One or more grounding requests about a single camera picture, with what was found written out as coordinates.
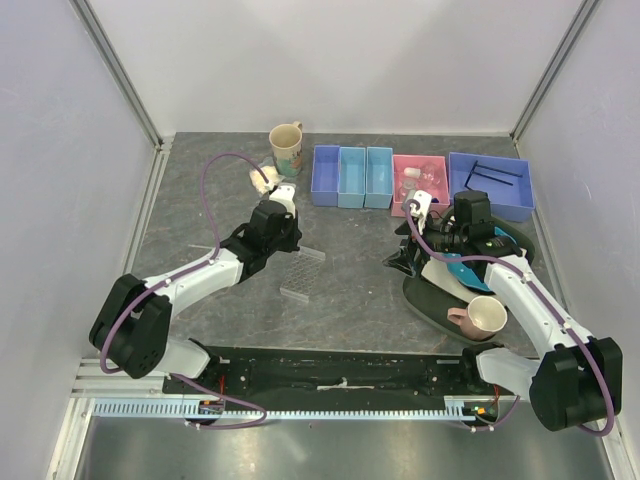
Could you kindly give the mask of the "glass flask with stopper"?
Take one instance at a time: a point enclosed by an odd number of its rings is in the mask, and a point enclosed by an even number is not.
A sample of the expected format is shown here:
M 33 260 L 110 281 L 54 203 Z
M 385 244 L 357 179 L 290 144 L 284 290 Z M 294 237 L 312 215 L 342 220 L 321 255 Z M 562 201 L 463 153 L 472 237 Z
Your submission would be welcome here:
M 405 167 L 403 180 L 414 179 L 420 190 L 436 190 L 443 186 L 439 167 L 432 162 L 427 162 L 420 167 Z

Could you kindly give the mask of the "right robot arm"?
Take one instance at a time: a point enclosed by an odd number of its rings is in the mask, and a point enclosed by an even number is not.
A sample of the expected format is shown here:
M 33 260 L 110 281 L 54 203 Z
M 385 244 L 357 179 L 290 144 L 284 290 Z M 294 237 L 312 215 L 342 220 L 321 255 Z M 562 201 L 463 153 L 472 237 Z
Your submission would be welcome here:
M 595 338 L 544 287 L 531 241 L 492 215 L 487 193 L 458 193 L 442 214 L 431 200 L 407 195 L 400 248 L 384 263 L 405 274 L 403 296 L 418 317 L 468 343 L 460 386 L 506 389 L 550 431 L 608 435 L 621 411 L 618 344 Z

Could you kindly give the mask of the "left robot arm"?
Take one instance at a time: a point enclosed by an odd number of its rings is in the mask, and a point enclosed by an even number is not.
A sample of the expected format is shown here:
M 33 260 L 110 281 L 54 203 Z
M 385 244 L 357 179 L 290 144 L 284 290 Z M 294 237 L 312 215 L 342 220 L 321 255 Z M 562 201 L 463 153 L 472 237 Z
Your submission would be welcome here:
M 195 341 L 169 334 L 177 314 L 209 295 L 240 284 L 263 270 L 277 252 L 299 249 L 301 232 L 291 200 L 261 201 L 212 253 L 165 274 L 118 278 L 89 334 L 105 374 L 140 379 L 153 371 L 181 375 L 198 393 L 219 382 L 219 369 Z

